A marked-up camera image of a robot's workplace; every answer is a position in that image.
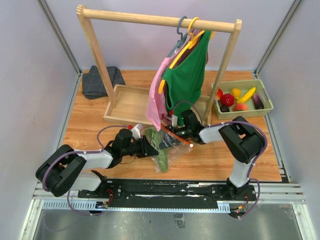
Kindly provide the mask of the orange fake peach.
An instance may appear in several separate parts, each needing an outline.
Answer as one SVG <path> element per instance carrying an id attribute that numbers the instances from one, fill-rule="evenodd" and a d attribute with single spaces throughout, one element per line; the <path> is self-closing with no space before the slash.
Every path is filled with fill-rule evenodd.
<path id="1" fill-rule="evenodd" d="M 248 111 L 249 107 L 245 103 L 237 103 L 233 107 L 234 112 Z"/>

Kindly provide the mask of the yellow fake lemon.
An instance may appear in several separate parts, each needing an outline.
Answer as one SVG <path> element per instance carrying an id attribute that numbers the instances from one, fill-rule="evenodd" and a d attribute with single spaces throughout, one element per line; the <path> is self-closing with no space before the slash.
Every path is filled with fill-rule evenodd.
<path id="1" fill-rule="evenodd" d="M 233 88 L 230 94 L 237 100 L 241 97 L 242 92 L 239 88 Z"/>

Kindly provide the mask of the dark purple fake eggplant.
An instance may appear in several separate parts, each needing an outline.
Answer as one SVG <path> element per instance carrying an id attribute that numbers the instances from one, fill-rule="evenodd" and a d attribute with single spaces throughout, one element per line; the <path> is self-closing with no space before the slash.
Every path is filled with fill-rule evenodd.
<path id="1" fill-rule="evenodd" d="M 254 106 L 255 110 L 262 110 L 265 108 L 261 98 L 259 97 L 259 95 L 257 93 L 254 93 L 252 95 L 251 99 L 252 99 L 253 106 Z"/>

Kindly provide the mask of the green fake lettuce leaf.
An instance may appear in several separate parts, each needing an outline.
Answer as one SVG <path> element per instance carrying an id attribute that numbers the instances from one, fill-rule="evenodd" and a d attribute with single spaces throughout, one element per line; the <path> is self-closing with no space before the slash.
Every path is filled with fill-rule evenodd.
<path id="1" fill-rule="evenodd" d="M 153 157 L 157 171 L 165 173 L 169 168 L 168 144 L 165 142 L 166 132 L 150 127 L 145 130 L 145 135 L 150 145 L 158 152 L 158 155 Z"/>

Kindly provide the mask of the yellow fake banana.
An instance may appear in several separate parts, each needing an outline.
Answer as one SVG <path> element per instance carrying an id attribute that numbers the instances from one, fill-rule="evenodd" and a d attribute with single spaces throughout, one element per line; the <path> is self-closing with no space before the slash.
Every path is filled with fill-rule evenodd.
<path id="1" fill-rule="evenodd" d="M 247 93 L 244 94 L 244 96 L 240 97 L 236 100 L 236 103 L 246 103 L 256 92 L 256 87 L 252 87 Z"/>

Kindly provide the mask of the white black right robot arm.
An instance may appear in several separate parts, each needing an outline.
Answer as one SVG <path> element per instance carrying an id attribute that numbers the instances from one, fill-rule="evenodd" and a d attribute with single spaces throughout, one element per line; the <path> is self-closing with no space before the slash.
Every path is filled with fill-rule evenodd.
<path id="1" fill-rule="evenodd" d="M 255 162 L 268 145 L 266 135 L 242 116 L 228 122 L 204 125 L 188 109 L 182 112 L 182 121 L 181 127 L 175 124 L 165 129 L 183 140 L 191 139 L 196 144 L 222 141 L 226 144 L 234 157 L 231 175 L 226 180 L 226 193 L 232 200 L 240 199 L 249 185 Z"/>

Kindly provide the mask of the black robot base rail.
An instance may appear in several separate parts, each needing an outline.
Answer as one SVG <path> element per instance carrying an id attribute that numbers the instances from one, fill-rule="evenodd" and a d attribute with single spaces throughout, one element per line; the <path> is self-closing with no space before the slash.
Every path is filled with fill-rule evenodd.
<path id="1" fill-rule="evenodd" d="M 139 209 L 213 209 L 219 201 L 254 202 L 255 187 L 235 190 L 226 182 L 109 178 L 95 191 L 80 190 L 79 198 L 107 199 L 112 207 Z"/>

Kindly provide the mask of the red fake chili pepper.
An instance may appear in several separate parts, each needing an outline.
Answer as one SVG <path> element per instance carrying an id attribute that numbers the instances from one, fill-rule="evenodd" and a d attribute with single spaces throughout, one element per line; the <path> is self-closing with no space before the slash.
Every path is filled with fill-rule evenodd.
<path id="1" fill-rule="evenodd" d="M 219 88 L 216 93 L 216 99 L 219 101 L 223 96 L 223 91 Z"/>

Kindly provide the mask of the clear zip top bag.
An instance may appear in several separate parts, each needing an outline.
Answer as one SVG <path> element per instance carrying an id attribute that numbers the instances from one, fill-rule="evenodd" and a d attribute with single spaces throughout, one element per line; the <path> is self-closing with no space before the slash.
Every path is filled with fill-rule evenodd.
<path id="1" fill-rule="evenodd" d="M 160 130 L 165 131 L 165 142 L 166 142 L 166 133 L 168 132 L 168 130 L 166 130 L 164 125 L 161 126 Z M 194 145 L 192 143 L 190 143 L 189 141 L 186 141 L 186 140 L 184 140 L 183 142 L 184 142 L 183 144 L 168 144 L 166 142 L 168 145 L 168 147 L 167 147 L 168 148 L 168 152 L 167 152 L 168 169 L 169 169 L 170 163 L 174 159 L 176 159 L 177 157 L 179 157 L 181 155 L 188 154 L 193 150 Z M 158 173 L 162 173 L 160 171 L 157 171 L 156 163 L 155 163 L 155 170 Z"/>

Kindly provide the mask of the small dark fake plum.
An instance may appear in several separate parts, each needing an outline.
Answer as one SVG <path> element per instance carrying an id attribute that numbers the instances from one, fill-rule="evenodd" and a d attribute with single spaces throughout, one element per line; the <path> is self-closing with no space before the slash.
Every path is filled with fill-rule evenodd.
<path id="1" fill-rule="evenodd" d="M 222 113 L 228 113 L 228 112 L 230 112 L 230 109 L 229 109 L 229 107 L 227 105 L 221 105 L 220 106 L 220 111 Z"/>

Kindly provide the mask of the red fake apple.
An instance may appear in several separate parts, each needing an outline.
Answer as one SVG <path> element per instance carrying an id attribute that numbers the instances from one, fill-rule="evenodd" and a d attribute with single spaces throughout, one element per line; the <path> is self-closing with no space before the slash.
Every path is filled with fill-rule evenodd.
<path id="1" fill-rule="evenodd" d="M 220 103 L 221 103 L 221 105 L 231 107 L 235 103 L 235 98 L 232 94 L 226 93 L 220 97 Z"/>

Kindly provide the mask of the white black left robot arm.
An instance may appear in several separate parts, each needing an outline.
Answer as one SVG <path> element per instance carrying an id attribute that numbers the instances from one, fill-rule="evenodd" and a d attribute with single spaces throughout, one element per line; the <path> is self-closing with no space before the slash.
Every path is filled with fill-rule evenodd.
<path id="1" fill-rule="evenodd" d="M 96 198 L 107 193 L 103 177 L 93 169 L 110 169 L 122 162 L 124 156 L 154 157 L 159 152 L 140 135 L 136 127 L 121 129 L 107 145 L 99 150 L 79 150 L 61 145 L 35 172 L 46 192 L 60 197 L 69 191 L 90 191 Z"/>

